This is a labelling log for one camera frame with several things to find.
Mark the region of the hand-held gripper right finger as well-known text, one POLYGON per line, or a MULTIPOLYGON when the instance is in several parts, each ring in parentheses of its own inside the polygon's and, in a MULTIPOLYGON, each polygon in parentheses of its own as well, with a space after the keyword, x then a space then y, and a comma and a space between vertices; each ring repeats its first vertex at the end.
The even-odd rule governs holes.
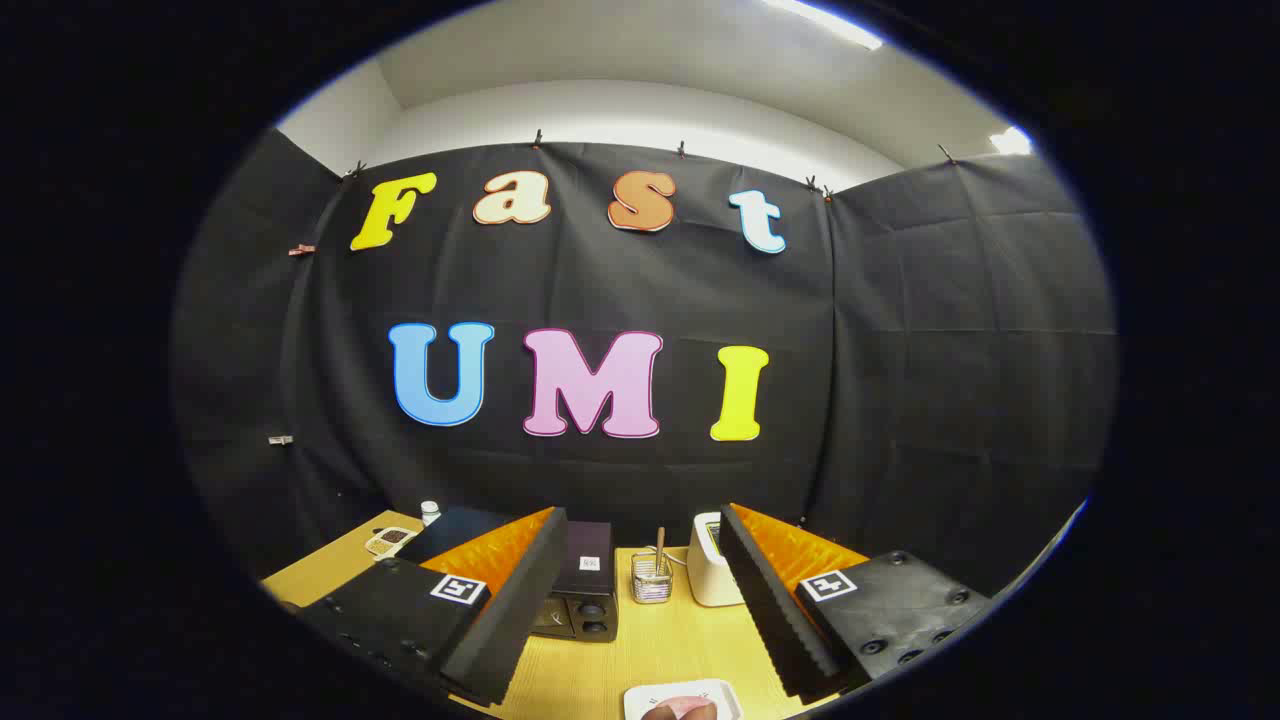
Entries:
POLYGON ((989 611, 991 597, 918 556, 864 556, 739 503, 718 546, 786 694, 869 685, 989 611))

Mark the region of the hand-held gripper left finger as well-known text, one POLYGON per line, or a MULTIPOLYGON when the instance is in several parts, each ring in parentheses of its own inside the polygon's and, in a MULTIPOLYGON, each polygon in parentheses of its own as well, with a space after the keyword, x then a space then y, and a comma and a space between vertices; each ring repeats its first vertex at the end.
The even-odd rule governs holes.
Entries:
POLYGON ((383 675, 476 705, 506 697, 567 548, 567 514, 456 507, 298 619, 383 675))

